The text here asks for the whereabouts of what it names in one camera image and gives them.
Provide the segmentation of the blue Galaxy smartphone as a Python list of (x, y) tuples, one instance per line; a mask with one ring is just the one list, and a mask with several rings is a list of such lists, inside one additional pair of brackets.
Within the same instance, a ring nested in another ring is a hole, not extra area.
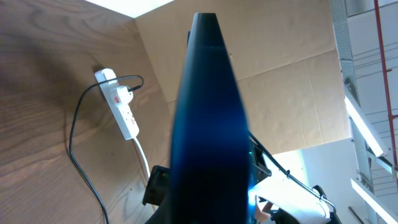
[(151, 223), (246, 223), (249, 130), (217, 16), (196, 13), (170, 153), (170, 188)]

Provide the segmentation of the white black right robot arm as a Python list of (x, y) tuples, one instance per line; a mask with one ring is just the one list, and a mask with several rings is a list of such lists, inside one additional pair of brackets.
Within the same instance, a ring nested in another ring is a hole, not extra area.
[(204, 169), (199, 174), (189, 172), (188, 187), (179, 191), (183, 203), (193, 202), (194, 218), (182, 216), (184, 223), (255, 223), (256, 198), (276, 205), (271, 218), (276, 223), (340, 223), (334, 204), (327, 199), (323, 189), (301, 183), (285, 170), (254, 137), (248, 137), (251, 146), (246, 173), (248, 189), (243, 192), (244, 202), (235, 188), (240, 184), (235, 168), (220, 172)]

